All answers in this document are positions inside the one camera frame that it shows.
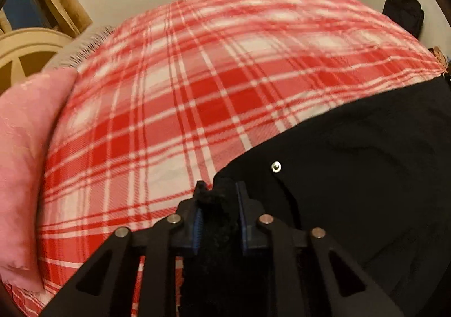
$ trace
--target silver rivet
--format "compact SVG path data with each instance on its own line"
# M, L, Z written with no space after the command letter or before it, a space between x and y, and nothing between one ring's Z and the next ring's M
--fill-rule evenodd
M312 236L320 240L321 238L324 238L326 236L326 231L323 228L313 228Z
M280 170L282 169L282 165L280 164L280 162L274 162L274 163L271 165L271 169L272 169L272 171L273 171L274 173L279 173Z
M182 217L178 214L171 214L170 216L168 216L168 222L171 224L177 224L178 222L180 222L182 220Z
M129 233L129 229L126 227L119 227L114 231L114 235L119 238L124 238Z
M263 214L260 215L260 218L258 220L260 220L260 223L263 224L271 224L274 221L274 218L269 214Z

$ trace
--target black clothing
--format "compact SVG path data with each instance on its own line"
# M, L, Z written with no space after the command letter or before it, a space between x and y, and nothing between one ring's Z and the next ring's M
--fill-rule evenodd
M267 213L303 230L324 228L413 317L451 261L450 162L451 92L438 77L306 120L230 162L214 183L243 180ZM224 229L236 215L212 222ZM211 255L211 245L221 253L221 238L203 237L200 253L210 246ZM209 285L204 271L197 283ZM192 277L185 265L185 290Z
M382 14L388 16L414 37L419 38L425 13L418 0L385 0Z

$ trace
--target wooden chair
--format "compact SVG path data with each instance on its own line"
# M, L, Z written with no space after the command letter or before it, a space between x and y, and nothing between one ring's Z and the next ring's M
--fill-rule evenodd
M71 41L64 33L47 28L23 28L0 35L0 94L39 72Z

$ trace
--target plaid blanket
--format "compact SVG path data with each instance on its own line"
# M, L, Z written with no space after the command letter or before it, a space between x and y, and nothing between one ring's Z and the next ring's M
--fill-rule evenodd
M117 227L151 226L250 148L442 71L356 0L180 0L126 21L79 67L39 209L46 291L15 302L37 315Z

